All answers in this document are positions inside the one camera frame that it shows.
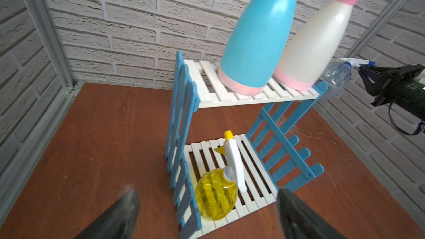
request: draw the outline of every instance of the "shelf rack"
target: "shelf rack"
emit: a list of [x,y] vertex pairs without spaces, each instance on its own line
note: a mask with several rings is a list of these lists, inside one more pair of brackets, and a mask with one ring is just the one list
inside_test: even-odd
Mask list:
[[[176,55],[165,158],[170,173],[170,186],[174,190],[173,202],[177,207],[176,220],[181,227],[179,233],[181,239],[198,238],[273,203],[279,189],[276,183],[297,167],[300,168],[301,174],[284,185],[292,191],[324,172],[320,164],[308,166],[305,162],[305,159],[310,157],[310,150],[307,148],[295,150],[295,145],[300,141],[298,136],[292,135],[286,138],[285,134],[326,92],[327,84],[321,82],[309,91],[299,92],[271,78],[261,94],[245,96],[229,91],[220,82],[216,72],[219,66],[219,63],[211,64],[208,61],[197,63],[193,60],[183,60],[181,51]],[[279,127],[276,122],[295,100],[302,102]],[[280,102],[280,105],[270,116],[269,112],[277,102]],[[246,164],[244,172],[249,194],[239,192],[235,209],[225,218],[219,221],[202,219],[195,200],[194,189],[198,182],[195,170],[202,176],[205,172],[215,169],[215,164],[224,168],[223,157],[213,151],[214,148],[223,145],[224,139],[185,145],[193,112],[199,108],[262,103],[267,104],[260,110],[250,130],[246,134],[235,136],[241,157]],[[253,135],[263,122],[266,125],[254,138]],[[258,151],[257,148],[269,132],[273,133],[272,138]],[[267,161],[263,161],[278,143],[282,146]],[[286,154],[290,159],[271,175],[269,170]],[[191,155],[196,166],[192,164]]]

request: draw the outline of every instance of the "yellow spray bottle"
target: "yellow spray bottle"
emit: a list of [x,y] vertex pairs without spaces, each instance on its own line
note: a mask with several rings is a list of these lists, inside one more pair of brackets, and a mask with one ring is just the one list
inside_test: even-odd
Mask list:
[[224,133],[226,141],[214,151],[224,154],[227,166],[205,173],[196,186],[195,198],[199,213],[207,220],[220,220],[234,208],[238,188],[247,191],[243,163],[236,140],[230,130]]

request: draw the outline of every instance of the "wooden table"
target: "wooden table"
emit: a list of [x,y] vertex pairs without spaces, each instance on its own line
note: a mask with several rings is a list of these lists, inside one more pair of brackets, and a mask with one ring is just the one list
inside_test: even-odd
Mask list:
[[[0,237],[72,238],[132,185],[141,203],[134,238],[178,238],[164,158],[170,98],[167,90],[85,84]],[[261,107],[199,109],[187,142],[220,138],[228,129],[246,133]],[[295,194],[338,231],[347,238],[425,238],[315,110],[305,114],[294,132],[301,139],[297,149],[311,150],[308,163],[325,167],[324,174]],[[274,204],[203,238],[260,237],[283,238]]]

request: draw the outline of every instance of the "black strap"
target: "black strap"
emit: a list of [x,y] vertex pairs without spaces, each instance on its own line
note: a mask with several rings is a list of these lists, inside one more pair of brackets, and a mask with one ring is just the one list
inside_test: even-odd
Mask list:
[[406,136],[415,136],[418,135],[420,132],[425,133],[425,122],[422,120],[421,122],[419,122],[418,127],[416,128],[416,130],[410,134],[407,133],[406,131],[402,130],[401,128],[399,128],[396,123],[394,122],[393,118],[391,117],[391,106],[393,105],[393,103],[396,101],[397,99],[395,99],[394,101],[390,102],[390,105],[388,107],[388,115],[390,116],[390,120],[391,120],[391,124],[393,124],[393,126],[396,128],[396,130],[398,130],[400,133],[406,135]]

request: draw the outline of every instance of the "pink bottle base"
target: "pink bottle base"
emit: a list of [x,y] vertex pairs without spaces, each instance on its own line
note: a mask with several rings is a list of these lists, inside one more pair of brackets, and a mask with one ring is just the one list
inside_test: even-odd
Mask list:
[[314,83],[304,83],[301,81],[297,81],[296,79],[289,77],[287,74],[283,73],[279,68],[276,68],[273,75],[281,83],[297,91],[308,91],[314,84]]
[[264,90],[264,87],[254,88],[234,81],[221,70],[221,67],[218,69],[218,78],[227,88],[230,88],[232,91],[242,95],[254,96],[260,94]]

